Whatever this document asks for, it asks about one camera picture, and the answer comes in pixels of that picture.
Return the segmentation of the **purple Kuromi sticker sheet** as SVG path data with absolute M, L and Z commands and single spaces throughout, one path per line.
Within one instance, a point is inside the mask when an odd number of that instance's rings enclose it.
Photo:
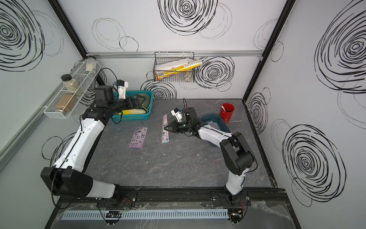
M 144 144 L 144 139 L 147 134 L 147 127 L 137 127 L 132 136 L 131 142 L 129 144 L 129 148 L 138 148 L 141 149 Z

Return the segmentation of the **dark teal storage box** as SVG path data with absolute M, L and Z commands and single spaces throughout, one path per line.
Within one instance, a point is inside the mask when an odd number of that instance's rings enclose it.
M 230 132 L 229 128 L 226 126 L 220 115 L 210 114 L 201 118 L 200 121 L 206 123 L 209 121 L 214 121 L 219 125 L 221 129 L 214 129 L 207 124 L 198 130 L 199 137 L 202 140 L 210 142 L 212 146 L 215 145 L 216 147 L 220 148 L 220 143 L 223 140 L 229 140 L 229 137 L 232 136 L 232 133 Z

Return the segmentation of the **blue glitter sticker sheet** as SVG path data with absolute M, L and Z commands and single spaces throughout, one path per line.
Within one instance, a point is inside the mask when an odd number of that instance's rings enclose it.
M 207 122 L 207 124 L 210 125 L 214 129 L 221 130 L 220 127 L 219 127 L 219 125 L 216 122 L 214 122 L 214 121 L 209 121 L 209 122 Z

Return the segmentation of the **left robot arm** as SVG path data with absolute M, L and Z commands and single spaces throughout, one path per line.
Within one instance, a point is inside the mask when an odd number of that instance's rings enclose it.
M 51 167 L 45 167 L 41 178 L 52 196 L 73 198 L 113 198 L 117 186 L 94 180 L 85 170 L 108 121 L 116 113 L 141 108 L 146 97 L 134 94 L 114 98 L 109 85 L 95 89 L 95 100 L 81 116 L 72 141 Z

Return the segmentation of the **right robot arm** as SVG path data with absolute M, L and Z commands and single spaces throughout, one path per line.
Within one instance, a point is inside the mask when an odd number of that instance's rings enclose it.
M 165 127 L 172 133 L 190 133 L 192 136 L 206 140 L 221 149 L 226 167 L 229 170 L 224 197 L 228 202 L 237 200 L 243 190 L 246 175 L 250 172 L 256 158 L 247 144 L 244 136 L 239 133 L 229 133 L 202 122 L 193 107 L 180 111 L 171 110 L 175 120 Z

